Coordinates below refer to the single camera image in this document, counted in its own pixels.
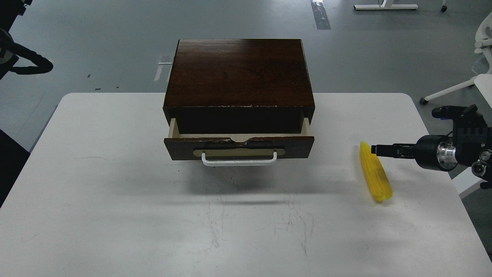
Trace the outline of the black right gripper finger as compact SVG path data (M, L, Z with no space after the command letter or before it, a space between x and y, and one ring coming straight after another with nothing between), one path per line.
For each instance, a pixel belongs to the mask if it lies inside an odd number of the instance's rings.
M413 147L415 144L376 144L371 146L371 153L379 157L395 159L415 159Z

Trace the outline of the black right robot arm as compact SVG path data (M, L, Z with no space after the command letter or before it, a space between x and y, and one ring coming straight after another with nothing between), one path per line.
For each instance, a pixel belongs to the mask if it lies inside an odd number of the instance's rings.
M464 165L482 179L480 188L490 189L492 130L476 105L434 108L432 117L452 120L453 130L447 135L425 135L415 144L372 145L371 153L380 157L413 159L421 168L443 172Z

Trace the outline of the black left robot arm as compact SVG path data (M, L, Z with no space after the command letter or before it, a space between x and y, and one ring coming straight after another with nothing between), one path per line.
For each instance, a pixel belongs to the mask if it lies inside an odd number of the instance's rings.
M0 78L8 72L19 75L45 74L53 70L54 65L47 58L37 54L21 44L14 42L9 33L18 16L23 16L32 0L0 1ZM20 58L33 63L27 67L16 67Z

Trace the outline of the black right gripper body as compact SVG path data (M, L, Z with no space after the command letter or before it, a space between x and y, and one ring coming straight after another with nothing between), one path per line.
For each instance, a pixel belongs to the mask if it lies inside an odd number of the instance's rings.
M457 167L455 152L451 137L425 135L414 146L414 159L421 168L449 172Z

